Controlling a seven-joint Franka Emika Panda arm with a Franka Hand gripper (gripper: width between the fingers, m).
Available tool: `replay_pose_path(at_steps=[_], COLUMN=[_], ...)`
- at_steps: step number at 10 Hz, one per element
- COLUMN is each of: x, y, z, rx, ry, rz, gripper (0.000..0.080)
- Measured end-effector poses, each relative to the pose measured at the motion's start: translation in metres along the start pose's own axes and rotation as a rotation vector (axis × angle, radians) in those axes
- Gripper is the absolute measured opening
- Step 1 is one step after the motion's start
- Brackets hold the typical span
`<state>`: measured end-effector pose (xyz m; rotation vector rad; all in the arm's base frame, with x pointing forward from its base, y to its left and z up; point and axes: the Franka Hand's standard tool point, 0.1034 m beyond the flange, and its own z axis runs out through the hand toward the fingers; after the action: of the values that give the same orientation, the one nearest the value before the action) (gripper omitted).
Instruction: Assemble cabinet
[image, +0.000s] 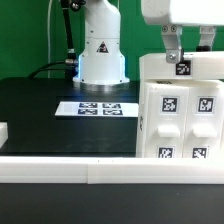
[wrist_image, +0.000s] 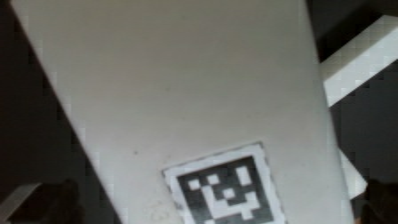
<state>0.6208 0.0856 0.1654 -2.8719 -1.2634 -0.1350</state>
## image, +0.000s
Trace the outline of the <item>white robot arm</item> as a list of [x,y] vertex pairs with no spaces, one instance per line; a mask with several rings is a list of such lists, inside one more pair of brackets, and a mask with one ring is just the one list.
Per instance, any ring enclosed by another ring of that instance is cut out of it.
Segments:
[[[224,0],[140,0],[146,24],[159,25],[165,51],[139,59],[141,79],[219,79],[224,50],[214,51],[216,28],[224,26]],[[87,89],[126,85],[120,51],[121,14],[108,0],[86,0],[85,48],[73,82]]]

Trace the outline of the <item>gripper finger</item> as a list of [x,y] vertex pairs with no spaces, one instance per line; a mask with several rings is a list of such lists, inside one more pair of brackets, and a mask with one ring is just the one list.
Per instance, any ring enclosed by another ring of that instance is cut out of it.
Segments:
[[212,50],[216,36],[215,26],[201,26],[199,45],[196,47],[197,52],[208,52]]
[[166,49],[166,61],[178,64],[183,59],[183,48],[181,45],[182,27],[179,25],[163,25],[161,35]]

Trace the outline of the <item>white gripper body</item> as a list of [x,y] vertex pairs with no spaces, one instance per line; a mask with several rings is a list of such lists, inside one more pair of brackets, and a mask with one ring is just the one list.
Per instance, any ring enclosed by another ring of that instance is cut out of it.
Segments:
[[147,24],[224,26],[224,0],[141,0]]

